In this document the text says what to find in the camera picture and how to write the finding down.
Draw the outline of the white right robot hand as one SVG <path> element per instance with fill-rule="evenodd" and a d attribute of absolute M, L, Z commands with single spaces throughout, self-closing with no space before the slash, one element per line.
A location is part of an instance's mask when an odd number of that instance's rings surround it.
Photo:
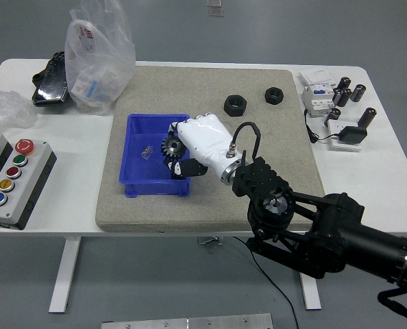
<path fill-rule="evenodd" d="M 174 178 L 204 175 L 212 168 L 222 183 L 231 185 L 241 163 L 233 137 L 210 113 L 170 124 L 161 150 Z"/>

